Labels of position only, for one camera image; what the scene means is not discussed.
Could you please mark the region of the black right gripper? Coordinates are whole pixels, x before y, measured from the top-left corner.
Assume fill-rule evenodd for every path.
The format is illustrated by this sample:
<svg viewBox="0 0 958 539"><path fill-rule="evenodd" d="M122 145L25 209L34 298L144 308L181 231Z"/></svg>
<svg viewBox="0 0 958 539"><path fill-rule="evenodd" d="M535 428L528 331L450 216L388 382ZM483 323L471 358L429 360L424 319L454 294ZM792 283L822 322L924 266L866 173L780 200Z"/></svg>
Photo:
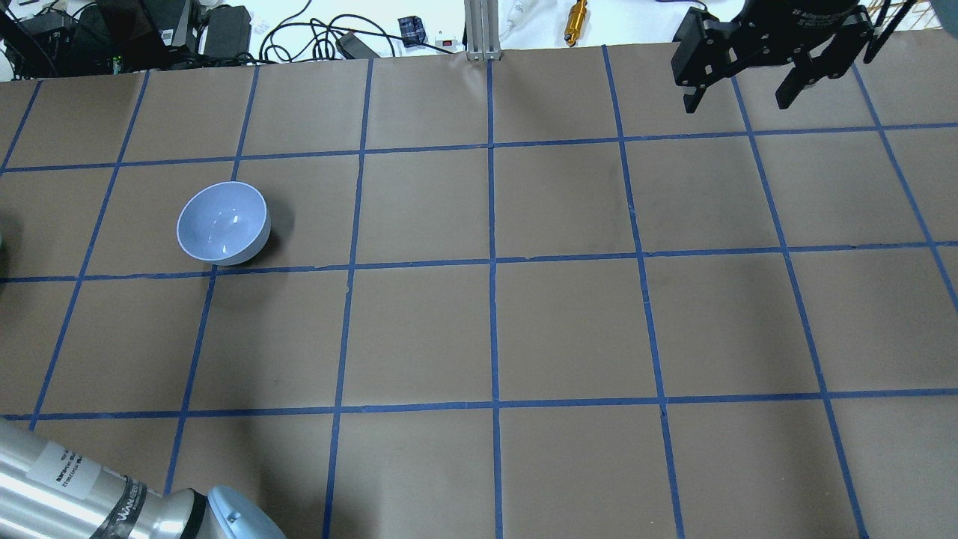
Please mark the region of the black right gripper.
<svg viewBox="0 0 958 539"><path fill-rule="evenodd" d="M789 109L819 79L837 79L856 58L876 57L876 24L858 1L746 1L729 22L691 7L673 38L671 70L685 113L697 112L707 89L756 67L792 68L778 86Z"/></svg>

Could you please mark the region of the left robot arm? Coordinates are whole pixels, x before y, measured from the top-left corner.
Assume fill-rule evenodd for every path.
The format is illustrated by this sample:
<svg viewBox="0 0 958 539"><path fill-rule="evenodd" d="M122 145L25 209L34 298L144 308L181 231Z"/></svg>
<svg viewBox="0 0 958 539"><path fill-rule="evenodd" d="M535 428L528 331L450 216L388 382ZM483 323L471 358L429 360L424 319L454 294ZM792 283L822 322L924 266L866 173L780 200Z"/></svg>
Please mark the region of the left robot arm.
<svg viewBox="0 0 958 539"><path fill-rule="evenodd" d="M1 424L4 538L281 538L266 512L230 487L162 495L143 481Z"/></svg>

